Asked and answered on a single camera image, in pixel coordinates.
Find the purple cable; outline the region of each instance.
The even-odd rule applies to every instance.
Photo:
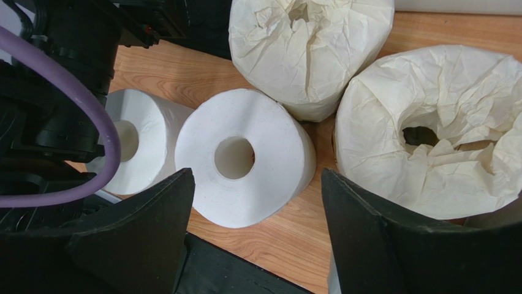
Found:
[[[66,69],[31,44],[1,26],[0,50],[4,50],[30,67],[76,103],[98,129],[105,145],[106,156],[104,169],[92,180],[81,186],[47,194],[0,196],[0,208],[61,204],[87,197],[105,187],[118,170],[121,148],[116,128],[100,102]]]

